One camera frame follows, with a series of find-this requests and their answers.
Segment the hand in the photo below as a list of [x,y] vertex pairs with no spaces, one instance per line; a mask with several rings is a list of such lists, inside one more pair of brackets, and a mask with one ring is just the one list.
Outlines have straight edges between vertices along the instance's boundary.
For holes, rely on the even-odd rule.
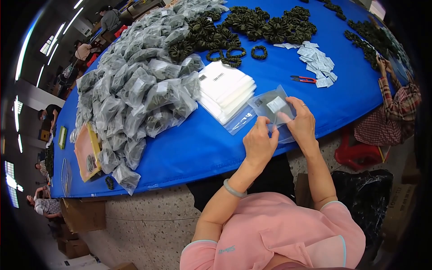
[[303,154],[307,155],[309,149],[317,147],[318,143],[315,139],[315,118],[301,99],[288,97],[285,100],[294,106],[297,116],[293,120],[288,115],[280,112],[278,117],[286,123]]
[[279,131],[273,126],[272,136],[269,138],[269,130],[266,124],[270,124],[270,119],[264,116],[258,116],[257,122],[251,128],[248,134],[243,138],[243,144],[246,149],[246,158],[244,163],[256,169],[260,174],[267,163],[270,161],[277,147]]
[[376,59],[377,59],[377,64],[378,64],[378,68],[379,68],[379,70],[381,72],[381,75],[384,78],[387,77],[387,74],[385,72],[385,63],[384,63],[384,61],[379,58],[378,54],[377,54]]

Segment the person sitting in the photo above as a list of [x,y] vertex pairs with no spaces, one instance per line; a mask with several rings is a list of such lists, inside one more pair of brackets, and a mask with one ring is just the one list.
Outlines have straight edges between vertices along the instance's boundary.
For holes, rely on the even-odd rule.
[[60,106],[57,106],[55,104],[51,104],[51,105],[48,105],[48,107],[46,109],[40,110],[38,112],[38,119],[39,120],[45,120],[46,118],[51,120],[51,129],[50,129],[51,133],[53,131],[55,123],[57,122],[57,117],[58,117],[58,114],[60,113],[60,111],[61,111]]
[[83,44],[80,40],[76,40],[73,44],[76,51],[75,57],[85,62],[90,61],[95,52],[100,52],[100,48],[93,48],[90,44]]
[[35,164],[36,170],[39,170],[41,174],[45,177],[48,175],[47,167],[45,167],[45,161],[41,160],[39,163]]
[[[412,75],[407,71],[409,83],[402,86],[388,60],[377,56],[382,77],[378,80],[384,104],[362,119],[354,128],[357,141],[376,146],[395,146],[404,143],[414,134],[416,108],[421,102],[420,91]],[[397,90],[391,97],[387,81],[388,72]]]
[[108,30],[112,34],[115,34],[123,26],[123,23],[120,20],[120,11],[113,9],[111,6],[101,7],[99,14],[102,16],[102,32]]
[[56,199],[39,199],[38,193],[46,190],[46,186],[36,189],[34,197],[27,195],[27,204],[34,207],[36,213],[46,218],[62,217],[60,202]]

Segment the white wall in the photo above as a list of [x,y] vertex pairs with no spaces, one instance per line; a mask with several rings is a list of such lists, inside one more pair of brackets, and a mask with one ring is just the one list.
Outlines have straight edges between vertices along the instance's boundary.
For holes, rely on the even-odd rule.
[[15,90],[19,101],[37,111],[44,110],[50,104],[60,107],[64,105],[64,100],[61,98],[39,89],[23,79],[19,79],[15,83]]

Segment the pink shirt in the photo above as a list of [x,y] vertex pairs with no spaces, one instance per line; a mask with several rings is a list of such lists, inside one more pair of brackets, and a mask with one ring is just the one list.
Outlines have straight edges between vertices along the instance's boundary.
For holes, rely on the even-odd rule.
[[274,253],[313,268],[355,268],[365,245],[363,231],[343,203],[332,201],[317,211],[263,192],[240,200],[219,242],[188,244],[180,270],[261,270]]

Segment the qr code label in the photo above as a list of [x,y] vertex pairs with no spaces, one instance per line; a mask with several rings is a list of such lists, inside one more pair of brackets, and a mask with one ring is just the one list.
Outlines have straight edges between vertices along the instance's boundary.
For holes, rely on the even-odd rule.
[[255,105],[256,105],[257,107],[260,107],[261,104],[263,104],[263,102],[262,102],[259,98],[258,98],[257,100],[255,100]]

